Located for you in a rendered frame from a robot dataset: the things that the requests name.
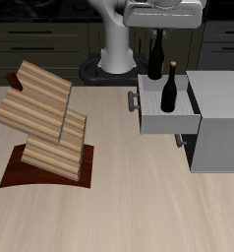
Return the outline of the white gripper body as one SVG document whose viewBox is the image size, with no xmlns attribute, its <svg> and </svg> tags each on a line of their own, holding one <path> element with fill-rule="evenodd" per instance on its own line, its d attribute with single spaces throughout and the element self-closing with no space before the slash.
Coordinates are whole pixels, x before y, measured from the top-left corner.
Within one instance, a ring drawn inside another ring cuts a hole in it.
<svg viewBox="0 0 234 252">
<path fill-rule="evenodd" d="M 202 15 L 202 1 L 166 6 L 161 1 L 127 1 L 123 23 L 126 27 L 196 29 L 201 25 Z"/>
</svg>

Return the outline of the plain dark wine bottle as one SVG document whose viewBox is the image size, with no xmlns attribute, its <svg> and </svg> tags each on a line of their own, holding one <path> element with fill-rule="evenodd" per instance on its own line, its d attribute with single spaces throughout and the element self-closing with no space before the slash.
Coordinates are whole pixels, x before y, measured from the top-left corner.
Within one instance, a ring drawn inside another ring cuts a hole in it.
<svg viewBox="0 0 234 252">
<path fill-rule="evenodd" d="M 157 30 L 157 37 L 153 50 L 148 59 L 147 76 L 152 80 L 159 80 L 162 77 L 162 65 L 164 62 L 164 52 L 162 49 L 163 29 Z"/>
</svg>

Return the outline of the dark wine bottle with cork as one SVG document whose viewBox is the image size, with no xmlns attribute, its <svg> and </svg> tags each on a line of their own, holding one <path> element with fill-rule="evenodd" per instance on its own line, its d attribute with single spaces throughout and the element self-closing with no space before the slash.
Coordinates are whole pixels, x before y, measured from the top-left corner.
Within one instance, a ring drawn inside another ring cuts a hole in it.
<svg viewBox="0 0 234 252">
<path fill-rule="evenodd" d="M 160 106 L 161 110 L 167 113 L 170 113 L 175 109 L 175 102 L 177 97 L 177 88 L 175 84 L 175 70 L 176 70 L 176 62 L 171 61 L 168 80 L 162 90 L 161 106 Z"/>
</svg>

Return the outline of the grey cabinet drawer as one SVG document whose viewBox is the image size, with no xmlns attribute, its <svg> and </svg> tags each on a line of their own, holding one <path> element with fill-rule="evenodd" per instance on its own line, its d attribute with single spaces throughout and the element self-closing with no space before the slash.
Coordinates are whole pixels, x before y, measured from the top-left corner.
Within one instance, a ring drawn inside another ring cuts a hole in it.
<svg viewBox="0 0 234 252">
<path fill-rule="evenodd" d="M 201 113 L 186 75 L 176 75 L 177 97 L 171 113 L 161 110 L 162 89 L 168 80 L 138 75 L 137 92 L 128 92 L 129 111 L 139 113 L 141 134 L 197 134 Z"/>
</svg>

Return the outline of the wooden slatted wine rack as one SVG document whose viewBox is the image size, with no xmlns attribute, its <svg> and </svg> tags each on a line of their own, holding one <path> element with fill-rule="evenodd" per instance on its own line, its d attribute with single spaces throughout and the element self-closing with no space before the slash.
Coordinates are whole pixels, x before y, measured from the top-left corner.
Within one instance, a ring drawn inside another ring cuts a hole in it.
<svg viewBox="0 0 234 252">
<path fill-rule="evenodd" d="M 28 135 L 15 146 L 0 186 L 60 184 L 89 188 L 93 147 L 85 143 L 88 118 L 68 107 L 73 84 L 28 61 L 1 104 L 0 123 Z"/>
</svg>

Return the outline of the grey kitchen cupboard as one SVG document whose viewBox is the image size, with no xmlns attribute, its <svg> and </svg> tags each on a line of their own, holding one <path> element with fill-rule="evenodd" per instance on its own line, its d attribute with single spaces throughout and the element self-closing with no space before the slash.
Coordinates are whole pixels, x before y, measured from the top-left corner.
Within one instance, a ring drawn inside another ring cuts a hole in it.
<svg viewBox="0 0 234 252">
<path fill-rule="evenodd" d="M 207 22 L 198 70 L 234 71 L 234 22 Z"/>
</svg>

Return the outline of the dark kitchen cupboards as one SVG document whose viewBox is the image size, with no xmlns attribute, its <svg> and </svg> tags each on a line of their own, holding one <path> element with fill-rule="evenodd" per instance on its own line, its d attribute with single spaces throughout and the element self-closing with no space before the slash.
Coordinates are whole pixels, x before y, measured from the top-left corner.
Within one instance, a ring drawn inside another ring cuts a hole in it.
<svg viewBox="0 0 234 252">
<path fill-rule="evenodd" d="M 178 75 L 197 69 L 204 27 L 167 32 L 167 39 L 162 41 L 163 74 L 168 73 L 171 60 L 177 62 Z M 148 60 L 154 42 L 149 29 L 129 29 L 129 46 L 134 54 L 141 53 Z M 6 75 L 17 73 L 23 60 L 83 86 L 81 64 L 104 46 L 103 23 L 0 23 L 0 86 L 9 86 Z"/>
</svg>

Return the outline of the grey cabinet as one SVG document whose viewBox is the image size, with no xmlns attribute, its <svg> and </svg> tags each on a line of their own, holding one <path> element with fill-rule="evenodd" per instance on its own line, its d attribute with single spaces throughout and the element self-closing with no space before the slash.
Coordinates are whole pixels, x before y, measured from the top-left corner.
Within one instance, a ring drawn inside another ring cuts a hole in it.
<svg viewBox="0 0 234 252">
<path fill-rule="evenodd" d="M 193 173 L 234 173 L 234 71 L 188 71 L 202 119 L 195 150 L 188 155 Z"/>
</svg>

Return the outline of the black kitchen countertop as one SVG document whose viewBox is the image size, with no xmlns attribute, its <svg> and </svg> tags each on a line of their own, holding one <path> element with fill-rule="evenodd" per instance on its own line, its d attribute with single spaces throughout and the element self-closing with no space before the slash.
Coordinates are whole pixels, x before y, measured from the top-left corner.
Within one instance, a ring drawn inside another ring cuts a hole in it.
<svg viewBox="0 0 234 252">
<path fill-rule="evenodd" d="M 206 0 L 203 22 L 234 21 L 234 0 Z M 0 0 L 0 23 L 102 23 L 88 0 Z"/>
</svg>

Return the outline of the flat black base plate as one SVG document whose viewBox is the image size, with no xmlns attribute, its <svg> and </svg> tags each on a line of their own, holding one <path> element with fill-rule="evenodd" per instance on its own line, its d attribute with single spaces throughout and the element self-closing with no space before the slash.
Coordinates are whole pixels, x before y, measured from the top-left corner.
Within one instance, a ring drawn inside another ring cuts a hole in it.
<svg viewBox="0 0 234 252">
<path fill-rule="evenodd" d="M 131 87 L 138 84 L 138 75 L 146 75 L 148 62 L 141 53 L 134 53 L 136 66 L 123 74 L 110 74 L 98 67 L 101 59 L 99 53 L 93 53 L 85 61 L 79 70 L 80 78 L 86 86 L 97 87 Z"/>
</svg>

